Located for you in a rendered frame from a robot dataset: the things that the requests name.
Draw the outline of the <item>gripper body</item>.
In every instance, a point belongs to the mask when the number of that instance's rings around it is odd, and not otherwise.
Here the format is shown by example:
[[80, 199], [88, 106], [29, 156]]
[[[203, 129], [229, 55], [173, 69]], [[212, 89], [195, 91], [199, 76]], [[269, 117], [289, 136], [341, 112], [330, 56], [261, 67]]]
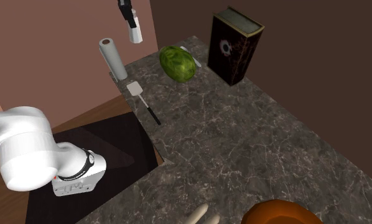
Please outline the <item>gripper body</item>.
[[131, 0], [117, 0], [118, 7], [123, 16], [132, 16]]

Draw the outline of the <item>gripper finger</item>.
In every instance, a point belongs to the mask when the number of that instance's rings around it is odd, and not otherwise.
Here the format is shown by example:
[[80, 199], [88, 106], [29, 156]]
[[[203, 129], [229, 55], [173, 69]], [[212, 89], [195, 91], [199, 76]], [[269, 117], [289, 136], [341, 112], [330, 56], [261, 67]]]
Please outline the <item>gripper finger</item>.
[[127, 20], [130, 28], [137, 28], [136, 22], [134, 20], [134, 15], [131, 11], [126, 13], [125, 19]]

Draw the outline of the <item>white bottle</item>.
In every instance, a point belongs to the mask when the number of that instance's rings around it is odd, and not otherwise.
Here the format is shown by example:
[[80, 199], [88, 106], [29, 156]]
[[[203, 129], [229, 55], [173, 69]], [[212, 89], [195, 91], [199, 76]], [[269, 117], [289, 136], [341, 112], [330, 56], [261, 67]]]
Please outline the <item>white bottle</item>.
[[135, 28], [131, 28], [130, 25], [128, 25], [129, 28], [129, 39], [130, 42], [138, 44], [143, 41], [142, 34], [141, 34], [141, 29], [140, 29], [140, 24], [138, 17], [136, 15], [136, 10], [132, 9], [132, 15], [134, 19], [134, 23], [136, 24]]

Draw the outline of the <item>grey paper towel roll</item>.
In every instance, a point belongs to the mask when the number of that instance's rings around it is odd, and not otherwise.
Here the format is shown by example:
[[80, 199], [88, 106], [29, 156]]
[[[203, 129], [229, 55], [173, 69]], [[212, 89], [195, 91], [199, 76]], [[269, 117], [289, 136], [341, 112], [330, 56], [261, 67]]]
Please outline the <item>grey paper towel roll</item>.
[[114, 41], [111, 38], [103, 38], [99, 42], [99, 50], [110, 68], [112, 75], [114, 75], [117, 80], [126, 79], [127, 72]]

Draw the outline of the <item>green cabbage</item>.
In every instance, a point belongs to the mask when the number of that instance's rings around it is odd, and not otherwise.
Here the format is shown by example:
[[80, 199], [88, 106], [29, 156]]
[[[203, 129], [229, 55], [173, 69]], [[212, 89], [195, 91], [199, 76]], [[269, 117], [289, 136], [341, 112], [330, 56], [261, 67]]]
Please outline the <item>green cabbage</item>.
[[192, 55], [179, 46], [163, 47], [159, 60], [164, 72], [179, 83], [185, 83], [195, 75], [196, 63]]

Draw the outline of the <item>white spoon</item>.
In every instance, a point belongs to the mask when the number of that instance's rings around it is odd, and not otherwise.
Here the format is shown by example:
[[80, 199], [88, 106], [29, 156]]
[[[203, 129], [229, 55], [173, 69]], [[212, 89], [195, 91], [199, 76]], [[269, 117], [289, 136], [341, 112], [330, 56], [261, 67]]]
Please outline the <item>white spoon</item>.
[[186, 49], [186, 47], [184, 46], [181, 46], [180, 47], [182, 50], [181, 50], [181, 61], [182, 61], [182, 66], [186, 69], [186, 68], [193, 68], [193, 67], [202, 67], [202, 64], [196, 59], [194, 58], [190, 52], [188, 51], [188, 49]]

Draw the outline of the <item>dark book with gold edge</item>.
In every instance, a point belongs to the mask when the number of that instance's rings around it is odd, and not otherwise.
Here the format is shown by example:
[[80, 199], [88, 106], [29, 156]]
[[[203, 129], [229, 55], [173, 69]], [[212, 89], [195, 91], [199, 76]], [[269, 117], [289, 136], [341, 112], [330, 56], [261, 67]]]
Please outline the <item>dark book with gold edge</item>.
[[228, 85], [239, 83], [262, 36], [264, 26], [228, 6], [213, 15], [207, 66]]

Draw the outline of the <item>beige stick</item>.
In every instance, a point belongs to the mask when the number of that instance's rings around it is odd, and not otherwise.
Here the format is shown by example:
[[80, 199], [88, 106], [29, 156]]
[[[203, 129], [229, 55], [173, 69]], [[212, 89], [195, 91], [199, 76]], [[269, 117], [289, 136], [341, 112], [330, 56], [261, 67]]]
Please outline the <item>beige stick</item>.
[[218, 224], [220, 221], [220, 216], [218, 214], [214, 214], [207, 218], [203, 224]]
[[201, 204], [186, 218], [183, 224], [196, 224], [200, 220], [200, 218], [207, 212], [207, 210], [208, 204]]

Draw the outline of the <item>orange round object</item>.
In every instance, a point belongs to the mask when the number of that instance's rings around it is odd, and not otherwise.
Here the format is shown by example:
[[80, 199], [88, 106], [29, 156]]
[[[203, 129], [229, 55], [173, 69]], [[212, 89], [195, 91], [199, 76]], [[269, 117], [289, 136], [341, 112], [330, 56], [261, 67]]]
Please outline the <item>orange round object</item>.
[[241, 224], [324, 224], [315, 214], [295, 202], [273, 199], [252, 206]]

